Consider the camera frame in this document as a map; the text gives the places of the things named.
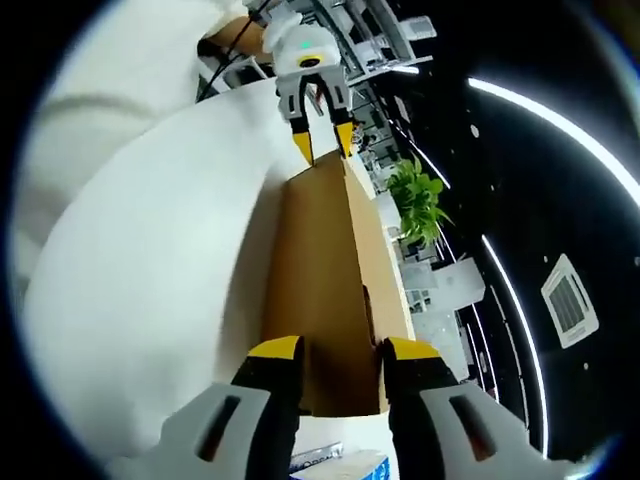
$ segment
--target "brown cardboard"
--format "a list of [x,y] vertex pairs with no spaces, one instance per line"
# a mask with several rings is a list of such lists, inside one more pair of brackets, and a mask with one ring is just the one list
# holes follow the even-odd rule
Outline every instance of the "brown cardboard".
[[376,207],[338,152],[285,186],[262,334],[305,337],[314,416],[387,408],[372,337],[407,338],[400,291]]

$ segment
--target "white cloth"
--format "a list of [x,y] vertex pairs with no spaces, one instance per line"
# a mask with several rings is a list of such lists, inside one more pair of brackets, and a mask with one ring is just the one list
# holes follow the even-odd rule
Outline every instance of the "white cloth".
[[121,0],[78,36],[35,112],[18,170],[11,258],[20,290],[102,165],[195,102],[198,41],[246,14],[241,0]]

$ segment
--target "cable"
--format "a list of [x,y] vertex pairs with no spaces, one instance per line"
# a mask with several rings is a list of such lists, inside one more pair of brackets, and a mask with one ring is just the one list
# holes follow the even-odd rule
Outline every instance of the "cable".
[[[260,5],[258,7],[258,9],[253,12],[251,15],[249,15],[249,21],[245,24],[244,27],[242,27],[242,30],[240,30],[240,33],[238,33],[238,35],[236,36],[236,38],[233,40],[233,42],[231,42],[231,46],[229,47],[229,52],[232,52],[233,49],[235,48],[235,46],[238,44],[238,42],[240,41],[240,38],[242,37],[242,35],[244,35],[244,32],[247,31],[247,29],[249,28],[249,26],[254,22],[254,20],[258,17],[258,15],[260,15],[260,13],[262,12],[262,10],[265,9],[265,7],[269,4],[271,0],[265,0],[264,2],[262,2],[262,5]],[[225,68],[227,68],[229,65],[231,65],[233,62],[236,61],[236,59],[242,55],[241,53],[239,53],[238,55],[234,56],[233,58],[229,58],[229,55],[227,55],[227,61],[226,62],[220,62],[220,65],[218,65],[218,68],[216,69],[215,73],[213,74],[213,76],[211,77],[211,80],[209,80],[209,82],[207,83],[206,87],[204,87],[202,89],[202,92],[200,92],[200,95],[198,96],[198,102],[204,100],[204,98],[207,96],[207,93],[209,93],[209,90],[211,90],[211,86],[213,85],[213,82],[216,81],[216,78],[218,78],[220,76],[220,74],[224,71]]]

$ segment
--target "green leaves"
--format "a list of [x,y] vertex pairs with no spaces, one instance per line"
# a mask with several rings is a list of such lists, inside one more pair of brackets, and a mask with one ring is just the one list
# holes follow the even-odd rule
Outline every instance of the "green leaves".
[[438,195],[444,190],[442,180],[432,180],[422,173],[422,165],[417,158],[413,162],[400,161],[396,172],[387,181],[387,187],[400,212],[402,231],[410,241],[422,238],[429,244],[440,238],[438,222],[441,219],[453,224],[437,206]]

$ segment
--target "person's arm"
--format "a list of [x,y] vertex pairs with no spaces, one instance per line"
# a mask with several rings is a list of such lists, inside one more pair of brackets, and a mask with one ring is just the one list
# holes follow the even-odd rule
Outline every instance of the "person's arm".
[[[215,35],[207,37],[206,40],[219,47],[229,48],[248,21],[249,17],[247,16],[231,20]],[[263,33],[264,29],[257,23],[252,22],[236,43],[234,50],[245,55],[255,55],[259,62],[271,62],[271,55],[262,51]]]

